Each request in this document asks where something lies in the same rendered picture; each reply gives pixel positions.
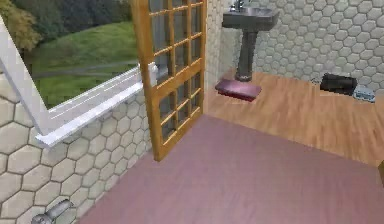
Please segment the pale blue grey box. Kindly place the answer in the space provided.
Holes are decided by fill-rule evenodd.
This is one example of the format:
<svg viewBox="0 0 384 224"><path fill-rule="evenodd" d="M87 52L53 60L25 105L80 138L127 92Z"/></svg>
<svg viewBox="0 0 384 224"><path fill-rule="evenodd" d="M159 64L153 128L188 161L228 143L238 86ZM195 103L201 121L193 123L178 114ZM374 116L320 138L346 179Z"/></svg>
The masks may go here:
<svg viewBox="0 0 384 224"><path fill-rule="evenodd" d="M358 100L363 100L370 103L375 102L375 93L370 88L363 85L357 85L353 91L352 96Z"/></svg>

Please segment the wooden glass-paned door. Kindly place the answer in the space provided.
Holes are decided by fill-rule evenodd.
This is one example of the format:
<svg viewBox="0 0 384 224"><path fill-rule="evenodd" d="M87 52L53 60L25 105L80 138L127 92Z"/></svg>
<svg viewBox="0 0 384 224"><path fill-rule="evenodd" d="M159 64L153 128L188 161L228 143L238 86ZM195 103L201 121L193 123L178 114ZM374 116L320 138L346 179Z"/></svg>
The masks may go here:
<svg viewBox="0 0 384 224"><path fill-rule="evenodd" d="M153 158L203 113L207 0L129 0Z"/></svg>

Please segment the black box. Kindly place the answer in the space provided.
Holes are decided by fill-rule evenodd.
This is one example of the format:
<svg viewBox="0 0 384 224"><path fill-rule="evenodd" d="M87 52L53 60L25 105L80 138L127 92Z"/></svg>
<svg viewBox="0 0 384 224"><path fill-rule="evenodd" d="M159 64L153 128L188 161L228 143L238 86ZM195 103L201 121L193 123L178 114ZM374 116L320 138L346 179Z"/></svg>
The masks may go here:
<svg viewBox="0 0 384 224"><path fill-rule="evenodd" d="M320 89L351 96L357 86L357 80L352 77L325 73L322 77Z"/></svg>

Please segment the white framed window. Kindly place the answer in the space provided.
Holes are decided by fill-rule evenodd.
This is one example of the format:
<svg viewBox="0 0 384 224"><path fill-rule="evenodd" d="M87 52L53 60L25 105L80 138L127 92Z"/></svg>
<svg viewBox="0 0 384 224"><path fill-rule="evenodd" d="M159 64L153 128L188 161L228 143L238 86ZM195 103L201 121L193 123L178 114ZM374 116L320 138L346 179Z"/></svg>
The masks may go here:
<svg viewBox="0 0 384 224"><path fill-rule="evenodd" d="M51 148L142 90L129 0L0 0L0 72Z"/></svg>

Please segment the maroon floor mat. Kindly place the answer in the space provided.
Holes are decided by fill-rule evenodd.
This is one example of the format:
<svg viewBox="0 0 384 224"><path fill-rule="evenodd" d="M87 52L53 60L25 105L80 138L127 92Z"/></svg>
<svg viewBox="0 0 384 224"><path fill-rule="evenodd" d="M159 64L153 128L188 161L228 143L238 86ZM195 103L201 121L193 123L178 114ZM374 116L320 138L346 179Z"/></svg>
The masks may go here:
<svg viewBox="0 0 384 224"><path fill-rule="evenodd" d="M222 79L215 89L219 94L252 102L261 93L262 88L248 82Z"/></svg>

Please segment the dark grey pedestal sink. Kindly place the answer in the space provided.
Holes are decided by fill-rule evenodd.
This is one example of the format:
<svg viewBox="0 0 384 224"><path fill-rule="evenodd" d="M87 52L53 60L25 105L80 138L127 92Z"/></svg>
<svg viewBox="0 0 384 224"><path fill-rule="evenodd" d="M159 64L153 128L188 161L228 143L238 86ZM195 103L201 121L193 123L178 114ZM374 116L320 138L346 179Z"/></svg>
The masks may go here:
<svg viewBox="0 0 384 224"><path fill-rule="evenodd" d="M252 63L259 32L270 31L278 22L280 12L269 8L247 6L244 0L236 0L223 13L223 28L242 31L239 62L235 79L241 82L252 80Z"/></svg>

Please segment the grey metal cylinder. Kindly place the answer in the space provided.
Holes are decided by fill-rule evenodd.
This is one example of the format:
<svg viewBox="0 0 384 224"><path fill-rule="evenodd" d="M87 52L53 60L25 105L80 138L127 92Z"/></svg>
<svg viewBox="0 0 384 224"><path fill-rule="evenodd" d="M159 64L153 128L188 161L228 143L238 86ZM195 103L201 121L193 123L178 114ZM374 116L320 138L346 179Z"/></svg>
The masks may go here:
<svg viewBox="0 0 384 224"><path fill-rule="evenodd" d="M35 215L31 220L31 224L52 224L56 218L72 206L73 203L69 199L64 199L45 213Z"/></svg>

